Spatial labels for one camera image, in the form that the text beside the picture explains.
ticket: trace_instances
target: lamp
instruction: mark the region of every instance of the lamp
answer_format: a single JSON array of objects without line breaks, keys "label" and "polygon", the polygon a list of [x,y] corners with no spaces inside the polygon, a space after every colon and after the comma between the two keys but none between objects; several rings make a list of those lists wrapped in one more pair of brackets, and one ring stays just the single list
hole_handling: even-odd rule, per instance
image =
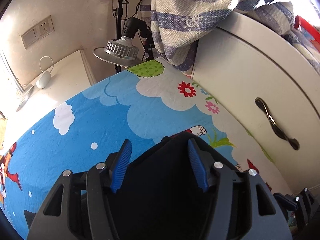
[{"label": "lamp", "polygon": [[132,44],[132,39],[138,30],[140,30],[140,36],[146,39],[143,45],[145,52],[148,53],[146,61],[153,59],[152,49],[155,45],[151,30],[145,21],[135,17],[131,17],[126,22],[119,40],[109,40],[105,47],[95,48],[93,54],[103,61],[125,68],[141,64],[142,60],[137,58],[139,49]]}]

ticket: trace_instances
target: white cable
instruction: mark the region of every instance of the white cable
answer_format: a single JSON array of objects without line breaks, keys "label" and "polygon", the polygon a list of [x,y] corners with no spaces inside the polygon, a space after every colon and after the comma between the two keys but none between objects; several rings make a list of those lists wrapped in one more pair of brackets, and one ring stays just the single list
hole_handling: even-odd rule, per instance
[{"label": "white cable", "polygon": [[[49,73],[51,73],[51,71],[53,70],[53,68],[54,68],[54,63],[53,63],[53,60],[52,60],[52,58],[51,57],[49,57],[49,56],[43,56],[40,60],[39,60],[39,67],[40,67],[40,70],[42,71],[42,73],[44,73],[44,71],[42,70],[42,68],[41,68],[41,60],[43,59],[43,58],[45,58],[45,57],[48,57],[48,58],[50,58],[51,59],[51,62],[52,62],[52,69],[49,71]],[[34,85],[32,85],[32,87],[30,87],[27,91],[24,91],[23,92],[23,95],[21,95],[21,92],[20,91],[17,91],[17,92],[19,92],[19,94],[20,94],[20,97],[18,97],[18,98],[16,98],[16,99],[20,99],[20,98],[23,98],[30,90],[31,90],[31,88],[33,88],[34,86],[36,85],[36,83],[34,84]]]},{"label": "white cable", "polygon": [[[51,73],[51,71],[53,70],[53,67],[54,67],[53,60],[52,60],[52,58],[51,58],[51,57],[49,57],[49,56],[43,56],[41,59],[43,59],[43,58],[45,58],[45,57],[48,57],[48,58],[50,58],[50,59],[51,59],[51,62],[52,62],[52,69],[49,71],[49,73]],[[41,64],[40,64],[41,59],[39,60],[39,67],[40,67],[40,69],[41,69],[41,71],[42,71],[42,73],[43,73],[44,71],[42,70],[42,68],[41,68]]]}]

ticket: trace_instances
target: blue bedsheet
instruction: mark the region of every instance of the blue bedsheet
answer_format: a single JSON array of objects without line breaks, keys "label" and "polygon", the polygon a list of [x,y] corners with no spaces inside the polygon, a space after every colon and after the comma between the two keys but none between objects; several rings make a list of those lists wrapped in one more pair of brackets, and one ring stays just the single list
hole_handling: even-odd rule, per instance
[{"label": "blue bedsheet", "polygon": [[255,165],[271,187],[287,187],[268,154],[198,84],[162,60],[129,70],[58,106],[1,158],[1,208],[24,239],[24,210],[37,212],[65,169],[86,171],[118,151],[125,139],[132,142],[133,161],[164,136],[186,130],[239,170]]}]

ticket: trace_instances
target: metal drawer handle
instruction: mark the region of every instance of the metal drawer handle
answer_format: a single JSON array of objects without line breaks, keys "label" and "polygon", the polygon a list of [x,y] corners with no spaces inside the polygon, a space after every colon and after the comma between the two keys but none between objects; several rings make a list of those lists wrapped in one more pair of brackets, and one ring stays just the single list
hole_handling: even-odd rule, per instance
[{"label": "metal drawer handle", "polygon": [[299,150],[299,148],[300,148],[299,142],[294,138],[289,138],[288,136],[286,136],[286,134],[279,128],[279,126],[276,124],[275,120],[272,118],[270,110],[269,110],[267,104],[265,103],[265,101],[263,101],[261,98],[256,98],[255,103],[256,103],[257,107],[259,107],[261,109],[261,111],[264,112],[264,114],[268,118],[269,123],[270,123],[273,131],[275,132],[275,134],[278,137],[280,137],[281,139],[288,141],[293,149],[295,149],[296,151]]}]

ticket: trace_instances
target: pink flower print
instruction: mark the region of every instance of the pink flower print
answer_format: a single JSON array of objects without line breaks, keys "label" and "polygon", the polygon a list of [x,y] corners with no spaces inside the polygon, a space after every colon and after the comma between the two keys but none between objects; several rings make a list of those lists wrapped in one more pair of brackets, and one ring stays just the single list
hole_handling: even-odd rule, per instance
[{"label": "pink flower print", "polygon": [[214,114],[217,114],[220,112],[219,108],[216,105],[214,105],[212,102],[206,101],[206,103],[207,104],[205,105],[205,107],[207,107],[209,111],[212,111]]}]

